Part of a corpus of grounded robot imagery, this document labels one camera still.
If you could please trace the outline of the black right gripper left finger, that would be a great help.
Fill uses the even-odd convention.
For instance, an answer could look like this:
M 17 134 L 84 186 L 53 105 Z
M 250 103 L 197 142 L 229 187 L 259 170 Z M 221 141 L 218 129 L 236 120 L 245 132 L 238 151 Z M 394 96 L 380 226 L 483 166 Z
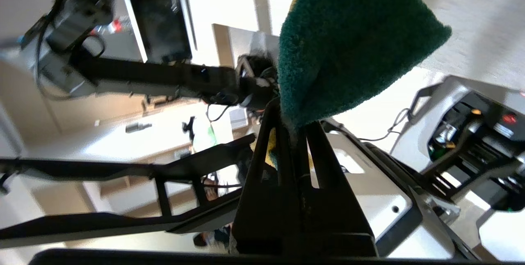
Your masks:
M 264 112 L 231 235 L 240 254 L 281 255 L 299 230 L 289 133 L 274 99 Z

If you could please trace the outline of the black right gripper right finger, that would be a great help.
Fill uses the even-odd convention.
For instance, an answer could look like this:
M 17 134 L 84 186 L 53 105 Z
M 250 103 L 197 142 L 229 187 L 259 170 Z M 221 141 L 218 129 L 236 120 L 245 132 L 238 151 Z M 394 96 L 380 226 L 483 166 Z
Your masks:
M 307 252 L 375 257 L 373 231 L 319 122 L 302 129 L 297 157 L 305 166 L 298 187 Z

